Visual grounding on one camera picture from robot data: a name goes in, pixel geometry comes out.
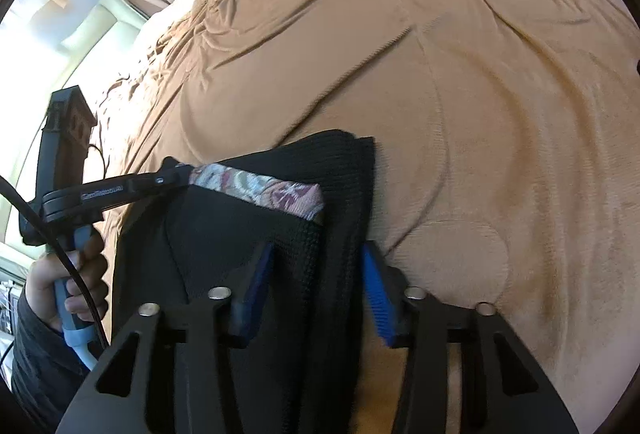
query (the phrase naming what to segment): black cloth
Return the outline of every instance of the black cloth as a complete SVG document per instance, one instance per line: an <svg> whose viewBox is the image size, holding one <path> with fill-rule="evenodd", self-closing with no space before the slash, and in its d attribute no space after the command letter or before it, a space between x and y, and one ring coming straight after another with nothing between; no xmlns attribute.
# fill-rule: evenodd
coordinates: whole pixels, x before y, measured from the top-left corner
<svg viewBox="0 0 640 434"><path fill-rule="evenodd" d="M373 140L326 131L223 163L283 180L319 183L323 225L197 186L133 205L118 241L113 332L142 303L166 308L202 297L214 286L233 290L245 276L242 268L256 244L272 241L274 273L260 331L246 350L232 350L244 430L345 433L360 354L359 251L372 199ZM26 302L22 307L23 315L33 319ZM18 327L16 391L43 432L53 432L86 370L60 335L35 321L35 326ZM180 363L178 348L178 432L186 422Z"/></svg>
<svg viewBox="0 0 640 434"><path fill-rule="evenodd" d="M88 372L62 334L36 317L23 292L18 300L11 385L14 397L40 432L56 431Z"/></svg>

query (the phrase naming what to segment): black cable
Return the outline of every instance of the black cable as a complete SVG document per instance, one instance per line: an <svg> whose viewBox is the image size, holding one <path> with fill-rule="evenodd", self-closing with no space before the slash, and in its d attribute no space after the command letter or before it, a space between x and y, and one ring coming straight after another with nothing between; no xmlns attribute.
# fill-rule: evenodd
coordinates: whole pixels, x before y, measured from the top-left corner
<svg viewBox="0 0 640 434"><path fill-rule="evenodd" d="M96 151L98 151L98 153L100 153L100 157L102 159L102 179L107 178L107 162L105 162L104 160L104 155L102 154L102 150L100 149L100 147L98 147L94 143L90 143L89 147L94 148Z"/></svg>
<svg viewBox="0 0 640 434"><path fill-rule="evenodd" d="M13 205L20 214L36 229L36 231L44 237L49 246L53 249L53 251L58 256L60 262L68 271L69 276L74 280L74 282L78 285L82 296L86 300L87 306L89 306L89 311L91 312L91 316L94 319L95 329L98 332L98 340L100 340L100 345L102 349L106 349L109 346L107 341L107 335L104 333L104 328L102 327L102 320L100 320L100 314L98 313L98 308L95 305L95 301L93 297L91 297L91 293L89 289L86 287L86 284L80 277L78 270L73 265L69 256L66 255L64 249L60 246L60 243L56 236L51 232L49 226L42 220L42 218L36 214L36 212L29 206L29 204L18 194L16 189L5 180L2 176L0 176L0 194L4 196L7 201Z"/></svg>
<svg viewBox="0 0 640 434"><path fill-rule="evenodd" d="M15 339L11 341L11 344L9 344L8 347L6 348L6 351L2 354L2 356L0 356L0 370L2 370L2 364L4 364L4 360L6 356L9 354L9 351L11 351L11 349L14 347L14 344L15 344Z"/></svg>

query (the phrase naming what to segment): black sleeve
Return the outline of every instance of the black sleeve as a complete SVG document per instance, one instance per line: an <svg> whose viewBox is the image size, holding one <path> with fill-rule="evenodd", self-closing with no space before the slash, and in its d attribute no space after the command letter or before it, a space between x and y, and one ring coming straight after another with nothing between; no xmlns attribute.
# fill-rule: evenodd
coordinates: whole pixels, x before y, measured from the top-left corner
<svg viewBox="0 0 640 434"><path fill-rule="evenodd" d="M36 317L23 292L18 300L12 391L43 434L56 431L88 372L62 334Z"/></svg>

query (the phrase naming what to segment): patterned fabric trim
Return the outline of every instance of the patterned fabric trim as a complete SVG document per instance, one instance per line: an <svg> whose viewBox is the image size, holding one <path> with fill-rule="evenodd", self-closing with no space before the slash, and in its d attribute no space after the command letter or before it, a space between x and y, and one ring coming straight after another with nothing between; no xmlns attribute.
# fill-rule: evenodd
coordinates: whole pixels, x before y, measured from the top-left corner
<svg viewBox="0 0 640 434"><path fill-rule="evenodd" d="M318 184L282 181L219 163L193 169L189 184L222 192L258 207L293 214L307 221L322 221L324 200Z"/></svg>

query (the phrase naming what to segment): wrinkled fabric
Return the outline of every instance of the wrinkled fabric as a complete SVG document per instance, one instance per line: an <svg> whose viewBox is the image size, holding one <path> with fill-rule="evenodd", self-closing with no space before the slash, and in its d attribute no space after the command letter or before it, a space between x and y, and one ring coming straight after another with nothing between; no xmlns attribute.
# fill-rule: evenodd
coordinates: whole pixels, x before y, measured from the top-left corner
<svg viewBox="0 0 640 434"><path fill-rule="evenodd" d="M588 434L640 362L639 58L621 0L199 0L98 136L109 175L375 137L370 239L444 302L495 302ZM367 335L362 432L390 431L403 367Z"/></svg>

